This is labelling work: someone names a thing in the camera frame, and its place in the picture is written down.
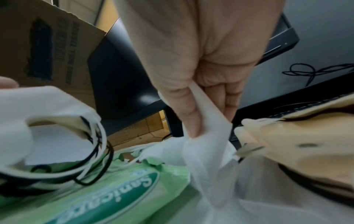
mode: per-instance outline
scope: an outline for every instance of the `hand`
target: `hand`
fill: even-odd
[[[232,121],[247,77],[262,57],[284,0],[116,0],[152,84],[196,137],[195,80]]]
[[[7,77],[0,76],[0,89],[18,88],[18,83]]]

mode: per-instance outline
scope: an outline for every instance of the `green plastic packaging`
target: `green plastic packaging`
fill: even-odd
[[[113,164],[121,164],[115,159]],[[85,181],[89,182],[99,170]],[[186,167],[147,162],[107,172],[97,183],[25,198],[0,211],[0,224],[138,224],[188,186]]]

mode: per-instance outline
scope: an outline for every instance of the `green oval label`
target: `green oval label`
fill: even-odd
[[[118,218],[138,204],[159,180],[159,173],[150,173],[93,196],[62,212],[46,224],[106,223]]]

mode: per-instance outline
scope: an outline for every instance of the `yellow wall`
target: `yellow wall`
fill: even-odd
[[[96,26],[97,28],[108,32],[109,29],[113,26],[113,24],[118,19],[118,11],[115,8],[113,0],[104,0],[102,10],[98,17]]]

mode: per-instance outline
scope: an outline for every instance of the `computer monitor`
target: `computer monitor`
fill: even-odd
[[[282,15],[260,63],[290,50],[298,41]],[[88,67],[96,109],[108,135],[160,110],[165,110],[173,136],[183,134],[180,121],[150,83],[121,19],[89,57]]]

